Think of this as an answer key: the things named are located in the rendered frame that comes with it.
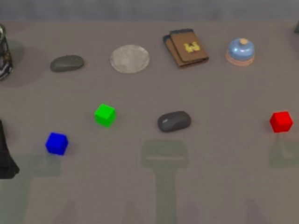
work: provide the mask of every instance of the beige circular plate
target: beige circular plate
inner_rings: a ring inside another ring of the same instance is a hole
[[[110,63],[121,73],[136,73],[149,65],[150,55],[140,46],[125,45],[112,52]]]

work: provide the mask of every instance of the dark gray oval object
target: dark gray oval object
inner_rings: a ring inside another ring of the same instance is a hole
[[[158,119],[158,127],[162,132],[174,132],[189,127],[191,117],[185,111],[171,112]]]
[[[84,60],[77,55],[65,55],[54,59],[50,65],[53,72],[73,71],[81,68]]]

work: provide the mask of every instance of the red cube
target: red cube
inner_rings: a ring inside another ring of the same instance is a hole
[[[288,111],[274,112],[270,124],[274,133],[288,132],[293,125],[293,120]]]

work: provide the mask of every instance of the blue cube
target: blue cube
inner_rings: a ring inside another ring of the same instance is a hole
[[[51,154],[64,155],[68,144],[66,135],[51,133],[46,142],[46,148]]]

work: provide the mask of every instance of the brown wallet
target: brown wallet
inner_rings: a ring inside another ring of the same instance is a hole
[[[169,35],[163,37],[163,41],[180,68],[209,60],[209,56],[193,29],[170,31]]]

